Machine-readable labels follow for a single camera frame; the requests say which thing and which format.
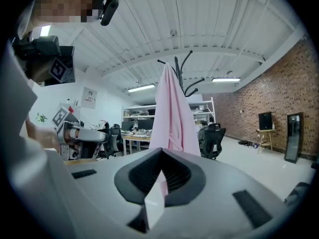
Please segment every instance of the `black speaker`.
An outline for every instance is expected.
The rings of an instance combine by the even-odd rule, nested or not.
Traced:
[[[273,120],[271,112],[258,114],[259,116],[259,130],[270,130],[273,129]]]

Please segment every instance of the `brick wall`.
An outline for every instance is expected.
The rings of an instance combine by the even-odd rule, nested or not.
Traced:
[[[319,62],[310,41],[299,41],[269,70],[238,91],[203,95],[203,100],[211,96],[217,122],[226,128],[227,135],[236,138],[257,141],[258,114],[272,112],[276,128],[273,146],[281,150],[286,148],[287,115],[303,112],[302,153],[318,154]]]

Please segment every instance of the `table leg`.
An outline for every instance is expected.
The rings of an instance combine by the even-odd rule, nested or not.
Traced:
[[[129,140],[129,142],[130,142],[130,154],[132,154],[132,153],[133,153],[133,152],[132,152],[132,141]]]
[[[126,140],[125,139],[123,139],[124,141],[123,141],[123,145],[124,145],[124,156],[126,156],[127,155],[127,153],[126,153]]]
[[[269,140],[270,140],[270,148],[271,148],[271,150],[273,150],[273,144],[271,142],[271,134],[270,134],[270,132],[268,132],[268,133],[269,133]]]
[[[259,153],[259,151],[260,151],[260,149],[261,149],[261,143],[263,142],[263,135],[262,135],[262,133],[260,133],[259,136],[260,136],[260,143],[259,143],[259,148],[258,148],[257,154]]]

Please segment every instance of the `pink cloth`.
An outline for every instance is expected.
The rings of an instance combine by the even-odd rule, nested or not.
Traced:
[[[165,64],[156,93],[150,148],[158,147],[200,156],[194,117],[169,63]],[[160,183],[163,196],[167,195],[167,184],[162,172],[157,182]]]

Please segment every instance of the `coat rack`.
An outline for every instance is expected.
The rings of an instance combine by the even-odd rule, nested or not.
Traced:
[[[181,90],[183,91],[184,95],[185,95],[187,98],[190,97],[191,95],[195,94],[195,93],[198,91],[198,88],[195,88],[189,95],[187,95],[186,93],[187,93],[187,91],[189,90],[190,87],[196,85],[197,83],[200,83],[200,82],[202,82],[202,81],[205,81],[205,79],[202,77],[202,78],[201,78],[200,80],[198,80],[197,82],[194,82],[194,83],[190,84],[190,85],[186,88],[186,90],[184,91],[183,77],[182,77],[182,74],[183,74],[183,66],[184,66],[184,64],[185,64],[185,61],[186,61],[186,60],[188,59],[188,57],[191,55],[191,53],[193,53],[192,50],[189,52],[189,54],[188,54],[188,55],[186,56],[186,58],[184,59],[183,63],[181,64],[181,68],[180,68],[180,69],[179,69],[177,57],[174,58],[174,60],[175,60],[175,68],[176,68],[176,69],[174,69],[174,68],[172,67],[172,69],[173,69],[173,71],[174,71],[174,73],[175,73],[175,75],[176,75],[176,77],[177,77],[177,79],[178,79],[178,82],[179,82],[179,85],[180,85],[180,87],[181,87]],[[162,64],[166,64],[165,62],[163,62],[163,61],[161,61],[161,60],[159,60],[159,59],[158,59],[158,62],[160,62],[160,63],[162,63]]]

